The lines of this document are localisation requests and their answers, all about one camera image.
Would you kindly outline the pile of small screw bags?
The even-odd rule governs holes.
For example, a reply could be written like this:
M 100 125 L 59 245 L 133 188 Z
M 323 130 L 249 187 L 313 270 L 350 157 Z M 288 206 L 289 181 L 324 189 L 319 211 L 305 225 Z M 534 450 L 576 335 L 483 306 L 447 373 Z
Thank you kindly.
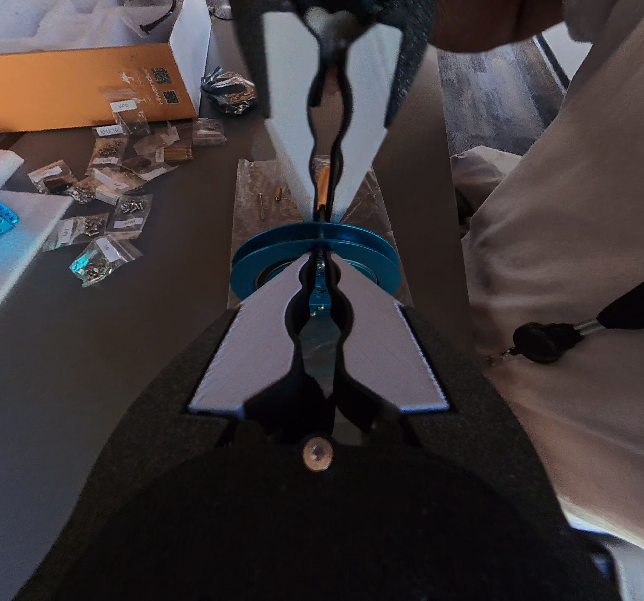
M 193 146 L 220 146 L 227 141 L 221 121 L 194 118 L 179 124 L 165 122 L 151 130 L 146 103 L 133 90 L 107 89 L 102 95 L 114 123 L 93 128 L 95 141 L 84 176 L 77 178 L 64 160 L 27 174 L 40 194 L 113 207 L 112 213 L 59 221 L 44 242 L 44 251 L 85 244 L 69 267 L 84 288 L 140 257 L 133 240 L 141 234 L 152 205 L 152 195 L 141 194 L 143 186 L 191 158 Z

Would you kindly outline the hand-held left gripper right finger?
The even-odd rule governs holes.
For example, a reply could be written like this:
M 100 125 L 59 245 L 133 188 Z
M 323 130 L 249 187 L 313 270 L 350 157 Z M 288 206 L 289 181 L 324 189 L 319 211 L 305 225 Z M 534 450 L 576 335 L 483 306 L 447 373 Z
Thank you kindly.
M 382 420 L 448 411 L 403 305 L 336 253 L 326 254 L 326 287 L 340 331 L 333 396 L 342 415 L 368 434 Z

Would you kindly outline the blue round turntable base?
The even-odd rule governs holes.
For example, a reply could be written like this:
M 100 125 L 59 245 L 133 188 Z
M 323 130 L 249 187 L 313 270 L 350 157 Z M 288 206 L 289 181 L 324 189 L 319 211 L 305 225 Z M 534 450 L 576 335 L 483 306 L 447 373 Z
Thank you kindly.
M 391 295 L 402 281 L 397 251 L 383 237 L 353 225 L 308 222 L 272 228 L 243 243 L 232 257 L 230 289 L 244 300 L 305 253 L 318 251 L 340 256 Z M 330 307 L 325 274 L 316 274 L 310 315 L 327 316 Z

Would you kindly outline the bag of black parts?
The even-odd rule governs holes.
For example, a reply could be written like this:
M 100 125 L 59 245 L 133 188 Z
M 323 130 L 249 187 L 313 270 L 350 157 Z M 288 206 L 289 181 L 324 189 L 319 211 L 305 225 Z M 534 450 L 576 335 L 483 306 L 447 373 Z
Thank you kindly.
M 257 90 L 253 82 L 221 67 L 202 77 L 200 89 L 221 114 L 241 116 L 257 105 Z

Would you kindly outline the white foam sheet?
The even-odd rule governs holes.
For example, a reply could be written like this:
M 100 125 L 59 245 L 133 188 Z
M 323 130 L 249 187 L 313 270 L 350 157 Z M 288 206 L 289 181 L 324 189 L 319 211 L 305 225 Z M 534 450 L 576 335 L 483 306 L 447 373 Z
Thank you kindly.
M 71 202 L 67 196 L 1 189 L 1 203 L 19 216 L 18 224 L 1 236 L 1 301 L 11 292 Z

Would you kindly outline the person's right forearm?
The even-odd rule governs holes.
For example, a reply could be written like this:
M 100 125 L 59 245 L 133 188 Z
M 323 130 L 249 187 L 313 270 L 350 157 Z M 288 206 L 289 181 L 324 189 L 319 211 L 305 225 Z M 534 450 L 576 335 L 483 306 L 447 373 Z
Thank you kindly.
M 562 0 L 436 0 L 429 43 L 457 53 L 485 52 L 562 20 Z

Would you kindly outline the large clear plastic bag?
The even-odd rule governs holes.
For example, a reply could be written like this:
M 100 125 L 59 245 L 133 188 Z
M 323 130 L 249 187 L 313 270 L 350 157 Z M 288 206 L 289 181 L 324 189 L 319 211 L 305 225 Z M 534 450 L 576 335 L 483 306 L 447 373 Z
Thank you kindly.
M 281 201 L 274 195 L 282 187 Z M 262 193 L 265 219 L 260 219 L 257 194 Z M 271 228 L 298 223 L 302 217 L 294 203 L 278 160 L 237 164 L 236 194 L 232 220 L 230 256 L 248 239 Z M 398 251 L 379 182 L 373 168 L 366 173 L 357 194 L 341 220 L 369 230 L 391 243 Z M 317 381 L 323 394 L 333 389 L 335 350 L 340 331 L 330 317 L 311 316 L 300 332 L 305 371 Z

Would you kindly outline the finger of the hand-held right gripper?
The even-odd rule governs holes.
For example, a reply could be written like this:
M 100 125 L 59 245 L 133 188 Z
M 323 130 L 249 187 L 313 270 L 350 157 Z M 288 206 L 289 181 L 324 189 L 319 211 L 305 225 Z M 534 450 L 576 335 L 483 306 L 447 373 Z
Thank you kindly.
M 375 24 L 348 47 L 344 73 L 351 107 L 339 142 L 342 171 L 334 189 L 333 222 L 342 220 L 388 133 L 384 124 L 402 37 L 396 27 Z
M 262 16 L 269 117 L 265 121 L 291 197 L 304 221 L 314 219 L 315 183 L 311 159 L 315 138 L 309 95 L 319 73 L 319 43 L 294 13 Z

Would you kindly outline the orange and white cardboard box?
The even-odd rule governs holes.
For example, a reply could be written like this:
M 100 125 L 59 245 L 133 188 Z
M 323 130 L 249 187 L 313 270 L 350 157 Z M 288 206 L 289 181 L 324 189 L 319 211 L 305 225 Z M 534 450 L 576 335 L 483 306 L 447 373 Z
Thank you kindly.
M 127 89 L 150 121 L 197 116 L 211 19 L 205 0 L 1 0 L 1 131 L 108 124 Z

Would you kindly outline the grey desk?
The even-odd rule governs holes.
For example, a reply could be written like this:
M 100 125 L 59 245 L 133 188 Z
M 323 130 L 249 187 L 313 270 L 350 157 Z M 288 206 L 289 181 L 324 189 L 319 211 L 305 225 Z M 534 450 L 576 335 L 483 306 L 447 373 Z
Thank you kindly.
M 414 307 L 459 351 L 473 331 L 440 57 L 429 47 L 374 171 Z M 38 254 L 1 305 L 1 599 L 65 524 L 121 416 L 225 311 L 237 162 L 275 157 L 261 114 L 222 117 L 227 143 L 150 183 L 140 259 L 82 288 L 82 246 Z

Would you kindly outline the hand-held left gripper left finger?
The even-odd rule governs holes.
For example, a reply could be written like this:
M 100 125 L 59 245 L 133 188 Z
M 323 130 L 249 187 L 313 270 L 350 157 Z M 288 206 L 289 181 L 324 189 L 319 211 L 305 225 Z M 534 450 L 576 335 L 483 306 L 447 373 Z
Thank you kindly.
M 187 411 L 258 423 L 284 442 L 331 434 L 335 405 L 304 366 L 300 333 L 310 320 L 316 256 L 305 253 L 244 299 Z

